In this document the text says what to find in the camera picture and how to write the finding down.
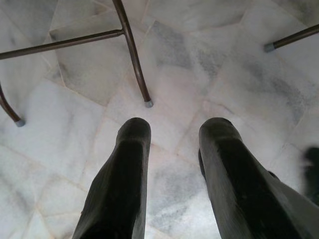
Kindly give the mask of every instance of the marble tile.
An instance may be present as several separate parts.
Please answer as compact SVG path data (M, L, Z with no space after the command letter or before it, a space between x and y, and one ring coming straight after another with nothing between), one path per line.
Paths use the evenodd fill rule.
M0 146L0 164L1 238L51 239L67 233L68 224L73 232L86 192L4 146ZM75 222L61 220L65 225L58 227L51 219L69 213L76 216Z
M121 124L109 118L104 118L95 137L92 153L86 162L80 181L81 186L85 190L89 191L93 179L110 157L121 126Z
M51 239L52 234L48 230L41 213L35 210L29 222L27 230L23 235L24 239Z
M303 152L291 144L286 144L281 153L267 170L272 171L283 183L300 194L305 191L305 162Z
M44 221L51 231L53 238L72 239L75 227L81 216L81 211L76 214L62 214L44 217Z
M222 41L199 41L156 22L139 50L154 107L144 108L130 69L107 106L108 117L119 123L142 117L151 124L152 142L174 150L199 110L208 86L216 80L231 46Z
M0 143L78 183L104 108L50 81L23 105L26 125L0 125Z
M318 101L305 113L300 123L289 138L300 150L307 150L311 146L319 146L319 104Z
M168 235L152 228L149 225L145 227L145 239L171 239Z
M44 42L58 0L0 0L0 8L33 45Z
M313 83L319 83L319 35L313 35L276 50L276 54L305 74Z
M44 77L60 86L65 86L58 65L53 67Z
M0 10L0 19L0 52L31 46L2 10ZM38 85L48 69L40 54L0 61L1 86L12 108L19 109L26 96ZM0 109L0 120L5 118L6 114Z
M95 0L96 2L102 3L104 5L107 5L108 7L111 7L112 9L115 9L114 4L112 0ZM137 21L141 21L144 12L147 7L148 0L122 0L122 3L125 8L125 12L128 17L133 18Z
M273 0L308 26L319 24L319 2L317 0Z
M199 167L152 145L147 223L172 238L220 238Z
M243 25L260 43L266 44L307 27L270 0L257 0L248 10ZM314 35L279 48L275 53L318 83L319 36Z
M19 48L31 46L27 38L1 9L0 18L0 52L17 50Z
M145 107L140 93L131 97L133 83L136 84L127 82L119 88L106 107L107 117L120 125L133 117L145 119L152 129L152 143L173 152L186 132L184 121L179 120L174 110L156 97L152 108Z
M78 214L80 216L87 192L68 180L52 176L47 181L37 207L43 217Z
M92 0L59 0L52 19L51 29L106 12L108 8Z
M138 46L147 27L144 28L142 25L135 27L132 22L131 27ZM109 12L52 31L51 36L53 40L58 41L120 28L116 13ZM123 36L59 49L56 52L66 87L104 106L116 91L131 64Z
M267 44L305 29L305 25L271 0L255 0L242 22L260 43Z
M183 32L240 22L250 0L152 0L147 14Z
M222 67L209 98L242 117L261 119L285 139L318 94L302 73L243 33Z
M0 237L22 238L45 177L41 167L3 146L0 146L0 164Z

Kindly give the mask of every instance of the rubber foot cap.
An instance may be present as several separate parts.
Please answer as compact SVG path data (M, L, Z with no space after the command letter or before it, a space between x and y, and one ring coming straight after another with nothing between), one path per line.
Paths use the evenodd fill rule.
M25 125L25 121L20 119L19 121L15 122L15 125L18 126L18 127L22 127Z
M147 101L147 102L145 102L145 107L146 108L151 108L153 106L153 101Z

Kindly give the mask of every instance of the metal chair leg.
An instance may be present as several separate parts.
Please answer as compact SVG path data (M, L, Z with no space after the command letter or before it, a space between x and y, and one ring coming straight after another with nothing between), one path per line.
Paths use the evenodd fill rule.
M269 43L269 44L266 44L264 46L264 50L265 52L271 52L271 51L274 51L275 49L279 48L279 47L282 47L282 46L286 46L290 43L293 43L295 41L299 41L303 38L306 38L306 37L309 37L309 36L312 36L316 33L319 32L319 24L318 25L315 25L315 26L312 26L312 27L309 27L303 31L300 31L300 32L297 32L293 35L290 35L290 36L287 36L281 40L278 40L278 41L275 41L273 43Z
M6 101L4 93L2 91L2 87L0 84L0 105L4 109L4 111L11 117L11 119L15 122L16 126L22 127L25 125L24 120L22 120L11 108L9 103Z
M150 108L153 106L153 102L150 98L148 89L146 87L146 83L145 83L144 76L142 73L140 60L139 60L138 52L136 50L136 45L134 42L134 38L133 38L132 30L131 30L131 27L129 24L129 20L126 16L122 1L121 0L113 0L113 4L115 6L116 12L118 13L118 16L119 16L119 19L120 19L120 22L121 22L121 25L122 25L122 28L124 31L126 42L128 44L129 51L130 51L130 56L131 56L135 76L136 76L136 79L138 81L138 85L140 87L141 93L143 95L145 106L147 108Z

